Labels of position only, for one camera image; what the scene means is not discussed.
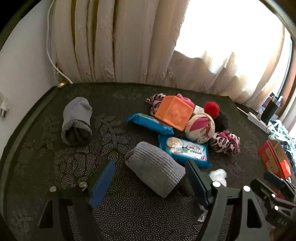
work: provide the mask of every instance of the white wall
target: white wall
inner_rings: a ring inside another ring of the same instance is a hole
[[[15,27],[0,51],[0,92],[11,104],[0,117],[0,156],[30,108],[54,86],[46,55],[46,18],[51,0],[38,3]]]

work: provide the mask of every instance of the dark patterned mat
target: dark patterned mat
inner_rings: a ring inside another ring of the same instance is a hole
[[[228,158],[210,150],[209,160],[213,166],[207,172],[225,169],[227,185],[234,188],[248,185],[254,178],[262,178],[264,167],[257,150],[267,135],[250,123],[228,97],[135,84],[69,85],[59,90],[37,117],[9,171],[4,218],[18,240],[30,240],[33,222],[51,186],[65,188],[86,180],[106,158],[115,160],[116,175],[103,203],[93,212],[106,241],[195,240],[202,225],[197,221],[201,211],[196,199],[178,192],[162,199],[124,163],[124,155],[138,142],[157,145],[157,133],[125,123],[134,113],[149,113],[150,107],[145,100],[154,93],[181,93],[200,106],[206,101],[217,102],[229,117],[230,130],[241,138],[241,153]],[[60,137],[64,107],[77,96],[87,98],[93,108],[94,135],[92,142],[84,148],[68,147]],[[184,138],[179,131],[175,136]],[[82,240],[75,216],[71,209],[69,211],[75,239]],[[226,213],[221,240],[228,231],[231,207]]]

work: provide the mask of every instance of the orange toy block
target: orange toy block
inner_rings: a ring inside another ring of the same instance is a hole
[[[177,96],[165,96],[155,113],[155,117],[183,131],[192,113],[193,108]]]

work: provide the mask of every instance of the bolt head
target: bolt head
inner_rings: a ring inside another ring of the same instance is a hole
[[[214,182],[213,182],[213,186],[218,188],[218,187],[221,186],[221,183],[218,182],[218,181],[214,181]]]
[[[84,181],[79,183],[79,187],[81,188],[85,188],[86,185],[87,185],[87,182],[84,182]]]
[[[55,187],[55,186],[52,186],[52,187],[49,189],[50,192],[55,192],[56,190],[57,190],[57,187]]]
[[[250,188],[249,186],[244,186],[243,189],[244,189],[244,191],[246,191],[246,192],[251,191],[251,188]]]

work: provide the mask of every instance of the blue wrapper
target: blue wrapper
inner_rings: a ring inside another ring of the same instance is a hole
[[[145,115],[142,113],[134,114],[134,115],[130,116],[129,118],[127,118],[126,122],[129,122],[129,121],[137,123],[140,126],[144,126],[144,127],[148,128],[149,130],[156,131],[156,132],[163,134],[163,135],[173,135],[174,134],[174,130],[171,126],[168,126],[168,125],[162,123],[161,121],[159,121],[158,119],[156,119],[152,116],[149,116],[149,115]]]
[[[201,169],[210,168],[207,145],[189,142],[173,136],[158,136],[158,147],[169,154],[177,163],[185,165],[188,160],[194,160]]]

